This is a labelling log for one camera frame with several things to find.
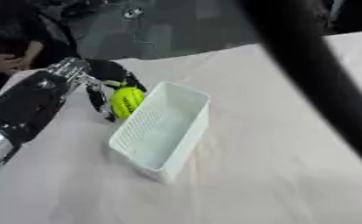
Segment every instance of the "yellow tennis ball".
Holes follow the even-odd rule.
[[[143,102],[144,93],[137,87],[123,87],[110,98],[112,110],[118,118],[126,119]]]

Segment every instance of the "gray floor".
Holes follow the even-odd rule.
[[[124,3],[71,22],[80,53],[87,58],[153,60],[215,51],[256,41],[231,0],[140,0],[145,9],[132,21]]]

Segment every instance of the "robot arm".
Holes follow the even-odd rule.
[[[115,120],[102,88],[144,86],[122,66],[104,60],[64,59],[22,80],[0,95],[0,168],[55,117],[68,96],[85,84],[94,109]]]

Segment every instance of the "basket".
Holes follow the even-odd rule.
[[[208,126],[209,101],[207,94],[162,82],[108,145],[140,172],[170,183]]]

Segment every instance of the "black cable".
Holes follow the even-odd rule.
[[[288,77],[362,157],[362,93],[321,39],[301,0],[241,2]]]

